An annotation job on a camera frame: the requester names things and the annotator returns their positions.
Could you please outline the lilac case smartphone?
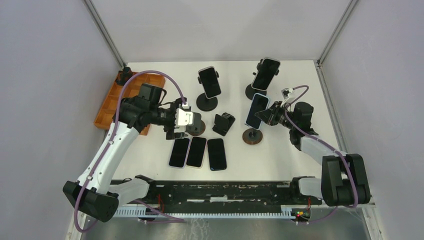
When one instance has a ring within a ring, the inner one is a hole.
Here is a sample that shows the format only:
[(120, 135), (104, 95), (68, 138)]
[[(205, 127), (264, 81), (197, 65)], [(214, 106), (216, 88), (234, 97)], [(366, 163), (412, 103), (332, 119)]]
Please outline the lilac case smartphone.
[(181, 138), (174, 141), (168, 162), (170, 167), (181, 169), (185, 166), (189, 145), (189, 138)]

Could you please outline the black folding phone stand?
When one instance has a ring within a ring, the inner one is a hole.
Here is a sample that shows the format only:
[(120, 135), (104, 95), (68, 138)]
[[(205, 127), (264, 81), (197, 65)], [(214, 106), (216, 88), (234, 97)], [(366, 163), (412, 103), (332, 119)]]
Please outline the black folding phone stand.
[(185, 133), (185, 130), (182, 128), (169, 128), (165, 130), (165, 138), (166, 140), (177, 140), (183, 139), (188, 135)]

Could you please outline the wood-base phone stand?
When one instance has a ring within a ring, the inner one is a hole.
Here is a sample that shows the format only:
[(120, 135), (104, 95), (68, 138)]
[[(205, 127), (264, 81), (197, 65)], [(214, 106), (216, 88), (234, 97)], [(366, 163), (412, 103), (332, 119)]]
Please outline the wood-base phone stand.
[(199, 127), (194, 127), (191, 131), (188, 131), (187, 133), (191, 136), (197, 137), (201, 136), (206, 130), (206, 124), (203, 120), (200, 121)]

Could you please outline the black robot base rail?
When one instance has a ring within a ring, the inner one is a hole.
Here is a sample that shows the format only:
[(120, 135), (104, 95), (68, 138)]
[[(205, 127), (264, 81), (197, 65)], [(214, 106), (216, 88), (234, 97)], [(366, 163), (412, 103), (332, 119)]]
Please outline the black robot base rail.
[(281, 206), (322, 204), (296, 193), (289, 181), (156, 180), (141, 200), (150, 206), (164, 204), (167, 214), (270, 214)]

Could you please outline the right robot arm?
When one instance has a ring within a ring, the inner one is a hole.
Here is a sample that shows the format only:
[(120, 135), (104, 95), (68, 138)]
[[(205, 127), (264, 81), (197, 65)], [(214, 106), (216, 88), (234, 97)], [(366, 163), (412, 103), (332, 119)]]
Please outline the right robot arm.
[(363, 157), (346, 153), (325, 142), (312, 128), (314, 107), (298, 102), (290, 111), (290, 104), (276, 101), (255, 114), (269, 126), (282, 125), (289, 130), (290, 143), (300, 152), (310, 156), (321, 166), (321, 176), (294, 177), (289, 189), (289, 199), (302, 204), (309, 197), (323, 200), (328, 206), (354, 208), (368, 204), (371, 191)]

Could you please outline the black round-base phone stand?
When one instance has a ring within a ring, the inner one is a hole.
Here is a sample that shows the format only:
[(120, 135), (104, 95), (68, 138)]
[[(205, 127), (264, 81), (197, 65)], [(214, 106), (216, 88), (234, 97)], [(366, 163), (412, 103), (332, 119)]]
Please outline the black round-base phone stand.
[(218, 106), (217, 96), (214, 98), (206, 98), (204, 92), (197, 97), (196, 106), (199, 110), (203, 112), (210, 112)]

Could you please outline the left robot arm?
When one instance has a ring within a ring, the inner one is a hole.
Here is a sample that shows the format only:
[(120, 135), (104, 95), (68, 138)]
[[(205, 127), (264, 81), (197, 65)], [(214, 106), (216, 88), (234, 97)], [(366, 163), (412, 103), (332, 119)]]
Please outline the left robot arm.
[(92, 162), (76, 181), (67, 181), (62, 189), (76, 211), (105, 223), (124, 204), (137, 199), (145, 204), (156, 200), (157, 190), (146, 178), (135, 177), (118, 185), (111, 182), (128, 148), (148, 125), (162, 126), (167, 140), (182, 139), (190, 131), (200, 131), (201, 114), (183, 103), (184, 98), (162, 108), (164, 93), (161, 87), (144, 83), (138, 95), (120, 100), (107, 138)]

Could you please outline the black small phone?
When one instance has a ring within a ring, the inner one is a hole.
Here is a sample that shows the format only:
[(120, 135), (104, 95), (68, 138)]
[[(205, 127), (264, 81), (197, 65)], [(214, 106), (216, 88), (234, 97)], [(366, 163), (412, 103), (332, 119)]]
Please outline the black small phone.
[(225, 146), (222, 138), (207, 140), (207, 152), (211, 171), (223, 171), (227, 169)]

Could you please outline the light blue case phone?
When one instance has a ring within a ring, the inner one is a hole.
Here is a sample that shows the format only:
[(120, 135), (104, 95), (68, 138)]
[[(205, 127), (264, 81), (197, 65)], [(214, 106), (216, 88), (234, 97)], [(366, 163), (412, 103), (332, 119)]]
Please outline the light blue case phone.
[(255, 93), (252, 98), (252, 102), (245, 120), (245, 125), (259, 130), (262, 124), (262, 120), (255, 114), (264, 111), (269, 106), (270, 99), (266, 95)]

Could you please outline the cream case smartphone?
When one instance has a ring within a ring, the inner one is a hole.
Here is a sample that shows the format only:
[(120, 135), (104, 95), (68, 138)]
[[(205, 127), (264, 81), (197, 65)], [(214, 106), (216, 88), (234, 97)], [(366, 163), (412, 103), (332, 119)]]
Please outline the cream case smartphone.
[(206, 150), (207, 139), (204, 137), (194, 136), (191, 139), (186, 165), (193, 168), (201, 168), (203, 165), (204, 154)]

